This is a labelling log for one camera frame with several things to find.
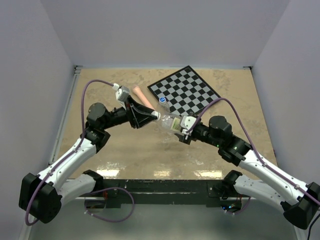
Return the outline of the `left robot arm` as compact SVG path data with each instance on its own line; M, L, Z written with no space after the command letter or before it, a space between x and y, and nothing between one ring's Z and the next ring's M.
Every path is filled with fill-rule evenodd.
M100 102L92 104L88 115L81 119L82 133L75 144L46 169L38 174L28 173L22 179L18 206L25 210L25 224L49 223L69 200L86 193L99 196L103 192L102 176L91 170L76 180L66 181L80 165L106 145L111 136L106 129L124 123L139 129L159 118L159 112L137 103L131 96L112 111Z

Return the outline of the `clear plastic bottle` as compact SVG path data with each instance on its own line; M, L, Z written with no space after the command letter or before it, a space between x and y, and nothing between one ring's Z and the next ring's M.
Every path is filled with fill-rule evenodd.
M182 134L181 117L166 114L160 117L158 125L162 130L172 134Z
M171 112L170 112L170 106L169 106L169 103L168 101L166 100L166 103L165 104L161 104L158 102L157 104L157 107L156 107L156 110L162 115L169 115Z

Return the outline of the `blue white bottle cap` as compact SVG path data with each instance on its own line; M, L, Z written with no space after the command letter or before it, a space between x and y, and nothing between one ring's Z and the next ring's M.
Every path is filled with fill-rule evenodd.
M160 104L165 104L165 103L167 102L167 99L166 99L165 97L160 97L159 100L158 100L158 102L159 102Z

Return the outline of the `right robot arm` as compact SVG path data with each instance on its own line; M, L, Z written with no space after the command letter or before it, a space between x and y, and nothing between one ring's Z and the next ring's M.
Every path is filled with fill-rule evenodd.
M223 192L230 197L237 193L253 197L280 211L295 227L306 230L314 224L320 208L320 186L305 183L284 172L264 158L253 145L237 137L223 116L213 116L208 125L193 116L175 118L171 126L186 144L199 140L218 148L218 154L258 179L234 172L224 178Z

